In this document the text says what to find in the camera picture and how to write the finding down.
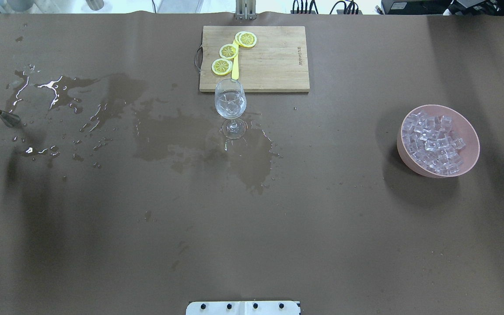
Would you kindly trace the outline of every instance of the cutting board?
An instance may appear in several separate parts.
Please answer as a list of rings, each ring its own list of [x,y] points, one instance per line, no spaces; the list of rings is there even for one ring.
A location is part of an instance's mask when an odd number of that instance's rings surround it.
[[[231,74],[218,76],[211,70],[220,58],[219,49],[231,44],[235,34],[249,31],[258,42],[252,48],[240,47],[238,79],[246,92],[308,92],[308,58],[304,26],[204,26],[203,62],[199,90],[215,92],[216,84]]]

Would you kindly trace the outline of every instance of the black cable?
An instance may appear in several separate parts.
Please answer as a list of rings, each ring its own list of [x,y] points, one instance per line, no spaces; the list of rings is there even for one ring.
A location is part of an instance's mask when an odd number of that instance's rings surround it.
[[[332,9],[330,10],[330,14],[332,14],[332,12],[334,12],[334,8],[336,8],[336,6],[338,4],[343,4],[343,11],[346,12],[346,8],[347,8],[347,3],[344,1],[344,0],[339,0],[338,2],[336,2],[334,4],[334,6],[332,7]]]
[[[347,12],[343,14],[359,14],[359,5],[354,0],[351,0],[350,5],[347,6]]]
[[[310,2],[310,8],[308,9],[308,14],[312,14],[312,6],[314,5],[314,10],[316,12],[316,14],[318,14],[318,8],[316,6],[316,1],[312,0]]]

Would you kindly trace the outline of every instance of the brown table surface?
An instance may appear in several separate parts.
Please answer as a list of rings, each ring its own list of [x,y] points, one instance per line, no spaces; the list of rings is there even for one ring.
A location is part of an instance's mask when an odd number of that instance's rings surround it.
[[[306,26],[311,90],[248,94],[226,144],[194,53],[233,18],[0,14],[0,107],[27,124],[0,121],[0,314],[504,314],[504,17],[260,14]],[[471,172],[402,164],[422,104],[473,123]]]

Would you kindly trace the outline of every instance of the yellow knife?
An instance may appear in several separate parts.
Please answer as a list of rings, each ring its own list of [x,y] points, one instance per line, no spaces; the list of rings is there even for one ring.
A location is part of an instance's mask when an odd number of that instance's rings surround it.
[[[232,42],[236,46],[236,56],[234,56],[234,59],[232,60],[232,72],[231,72],[231,78],[233,80],[238,80],[238,77],[240,74],[238,73],[238,49],[240,48],[240,45],[236,40]]]

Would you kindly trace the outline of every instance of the pink bowl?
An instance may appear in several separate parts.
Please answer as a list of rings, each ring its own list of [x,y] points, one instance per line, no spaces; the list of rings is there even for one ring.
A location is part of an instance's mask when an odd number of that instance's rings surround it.
[[[406,119],[413,113],[419,112],[420,110],[424,110],[427,114],[432,116],[442,116],[447,115],[452,117],[452,130],[456,131],[458,135],[464,139],[466,142],[466,147],[458,152],[458,154],[464,160],[464,164],[460,166],[460,172],[455,175],[440,175],[428,171],[421,167],[416,160],[412,158],[408,149],[402,142],[402,126]],[[447,178],[447,177],[456,177],[462,174],[467,173],[476,165],[478,161],[478,157],[480,157],[480,140],[478,138],[478,134],[472,124],[464,118],[464,116],[460,115],[456,110],[448,108],[442,105],[423,105],[409,112],[404,120],[402,120],[402,124],[400,125],[400,131],[398,132],[398,139],[396,140],[396,146],[398,147],[398,153],[400,153],[400,157],[402,161],[410,168],[412,171],[416,172],[419,175],[423,175],[426,177],[432,178]]]

